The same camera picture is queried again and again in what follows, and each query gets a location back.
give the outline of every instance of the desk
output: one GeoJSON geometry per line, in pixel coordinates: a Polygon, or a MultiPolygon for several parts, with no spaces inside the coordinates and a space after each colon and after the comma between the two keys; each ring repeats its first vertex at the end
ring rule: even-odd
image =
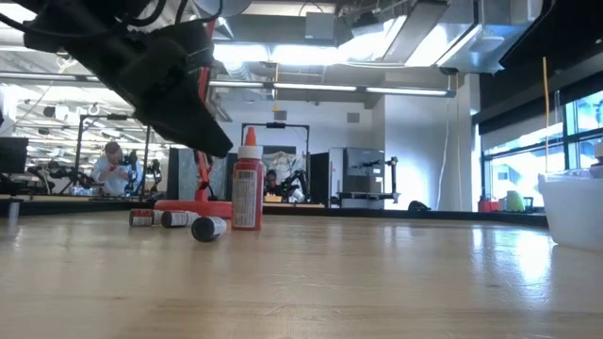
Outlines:
{"type": "Polygon", "coordinates": [[[265,216],[214,243],[127,212],[0,226],[3,338],[596,338],[602,255],[487,222],[265,216]]]}

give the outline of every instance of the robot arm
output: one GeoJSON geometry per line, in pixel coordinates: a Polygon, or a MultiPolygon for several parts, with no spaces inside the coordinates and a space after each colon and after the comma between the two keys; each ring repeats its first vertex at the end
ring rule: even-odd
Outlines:
{"type": "Polygon", "coordinates": [[[150,16],[138,19],[151,0],[15,0],[36,19],[20,24],[0,14],[0,22],[24,31],[28,48],[75,57],[162,137],[224,157],[233,144],[200,100],[197,84],[198,70],[213,61],[208,20],[137,30],[153,24],[167,1],[176,0],[158,0],[150,16]]]}

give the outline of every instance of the red object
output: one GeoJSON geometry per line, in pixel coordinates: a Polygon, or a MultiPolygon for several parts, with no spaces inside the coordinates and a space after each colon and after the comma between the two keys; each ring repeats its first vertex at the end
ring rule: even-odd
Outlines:
{"type": "Polygon", "coordinates": [[[478,211],[480,212],[496,212],[498,211],[498,202],[478,202],[478,211]]]}
{"type": "MultiPolygon", "coordinates": [[[[212,21],[207,24],[205,31],[207,37],[212,39],[216,22],[212,21]]],[[[199,76],[199,98],[204,103],[207,96],[209,84],[209,68],[203,67],[199,76]]],[[[207,164],[207,157],[203,152],[197,152],[199,155],[199,163],[197,170],[199,171],[199,182],[197,191],[195,192],[194,202],[180,201],[158,201],[155,203],[155,209],[160,211],[189,211],[195,212],[203,217],[220,217],[230,218],[232,216],[232,204],[230,202],[210,202],[207,198],[207,187],[209,186],[209,173],[211,166],[207,164]]]]}
{"type": "Polygon", "coordinates": [[[233,230],[259,231],[262,228],[264,169],[261,148],[255,142],[251,127],[245,145],[238,149],[238,162],[233,170],[233,230]]]}

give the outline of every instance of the computer screen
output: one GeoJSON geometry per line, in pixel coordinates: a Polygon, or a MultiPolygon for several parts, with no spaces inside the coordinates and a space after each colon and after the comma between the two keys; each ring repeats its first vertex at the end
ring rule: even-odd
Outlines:
{"type": "Polygon", "coordinates": [[[25,173],[26,137],[0,137],[0,173],[25,173]]]}

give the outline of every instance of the white container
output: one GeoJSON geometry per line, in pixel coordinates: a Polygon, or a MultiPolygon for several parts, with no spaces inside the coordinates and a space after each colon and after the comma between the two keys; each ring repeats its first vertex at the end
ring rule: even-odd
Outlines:
{"type": "Polygon", "coordinates": [[[539,179],[553,240],[576,249],[603,251],[603,179],[539,179]]]}

